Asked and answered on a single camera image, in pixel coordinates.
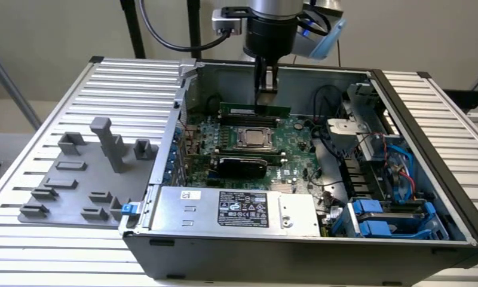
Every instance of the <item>power supply label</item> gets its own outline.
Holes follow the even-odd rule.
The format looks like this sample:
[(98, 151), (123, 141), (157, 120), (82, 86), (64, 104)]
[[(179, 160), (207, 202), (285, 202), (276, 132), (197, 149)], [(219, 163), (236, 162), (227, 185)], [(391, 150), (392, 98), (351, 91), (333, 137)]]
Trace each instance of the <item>power supply label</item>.
[(217, 223), (221, 226), (269, 227), (267, 194), (220, 191)]

